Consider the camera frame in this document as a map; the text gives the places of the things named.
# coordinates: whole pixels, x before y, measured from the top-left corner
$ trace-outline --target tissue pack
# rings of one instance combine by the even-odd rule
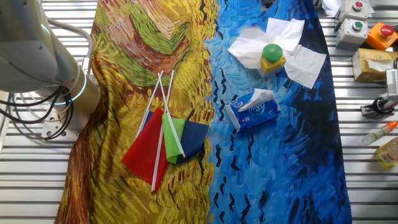
[[[253,93],[241,96],[225,106],[225,110],[231,118],[237,132],[264,123],[276,118],[280,114],[280,108],[275,100],[268,100],[248,110],[239,112],[239,109],[250,103]]]
[[[372,49],[358,49],[353,56],[354,79],[365,82],[386,82],[386,72],[377,71],[369,66],[369,61],[393,62],[398,52],[385,52]]]

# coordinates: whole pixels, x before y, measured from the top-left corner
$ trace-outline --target painted cloth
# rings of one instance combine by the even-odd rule
[[[284,71],[262,79],[227,51],[269,17],[305,20],[299,44],[328,53],[311,0],[267,12],[258,0],[100,0],[92,67],[101,101],[71,151],[55,222],[351,223],[329,56],[310,90]],[[152,194],[121,159],[157,73],[173,69],[170,112],[211,128],[205,150],[170,164]],[[281,114],[235,133],[225,104],[264,87]],[[152,105],[164,108],[160,92]]]

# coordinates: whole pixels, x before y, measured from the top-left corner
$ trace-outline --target metal slat surface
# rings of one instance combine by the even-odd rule
[[[44,0],[43,7],[49,17],[91,32],[95,0]],[[376,10],[368,19],[368,24],[372,27],[379,21],[398,25],[398,13],[390,9]],[[398,129],[370,146],[360,143],[363,135],[389,121],[398,120],[398,115],[376,120],[361,116],[359,107],[384,96],[386,87],[377,83],[355,82],[351,63],[354,52],[336,49],[333,18],[320,12],[320,22],[331,56],[353,223],[398,223],[398,166],[386,169],[374,157],[378,146],[398,136]],[[58,27],[53,27],[53,31],[75,58],[84,57],[88,42],[83,37]],[[39,106],[32,109],[37,114],[45,112]],[[28,111],[21,112],[21,116],[34,119]],[[43,124],[29,126],[41,133]],[[49,144],[32,141],[21,136],[9,122],[4,129],[7,132],[0,134],[0,223],[53,223],[74,142]]]

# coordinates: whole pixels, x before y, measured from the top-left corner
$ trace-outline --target yellow button base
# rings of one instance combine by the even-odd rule
[[[286,58],[282,56],[278,61],[274,63],[269,63],[264,57],[261,57],[261,69],[262,71],[267,74],[278,68],[283,68],[285,66]]]

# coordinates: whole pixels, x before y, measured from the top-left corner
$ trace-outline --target small box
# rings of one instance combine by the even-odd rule
[[[264,57],[261,57],[261,69],[265,74],[281,71],[285,66],[286,58],[282,56],[275,63],[269,63]]]
[[[262,50],[261,70],[263,77],[280,72],[285,66],[286,58],[282,48],[277,44],[269,44]]]
[[[335,31],[338,31],[345,19],[366,21],[369,10],[368,1],[370,0],[345,0],[335,16]]]
[[[386,52],[372,49],[358,49],[353,56],[354,79],[365,82],[386,82],[386,73],[369,67],[368,60],[394,61],[398,52]]]
[[[391,26],[378,22],[369,31],[366,43],[376,50],[387,50],[397,39],[398,34]]]
[[[270,119],[274,119],[280,114],[280,106],[275,98],[259,103],[248,110],[239,112],[239,109],[251,102],[255,92],[240,96],[236,100],[225,105],[225,111],[231,118],[237,132],[244,131],[269,121]]]
[[[367,38],[367,22],[345,19],[336,34],[336,48],[356,51]]]

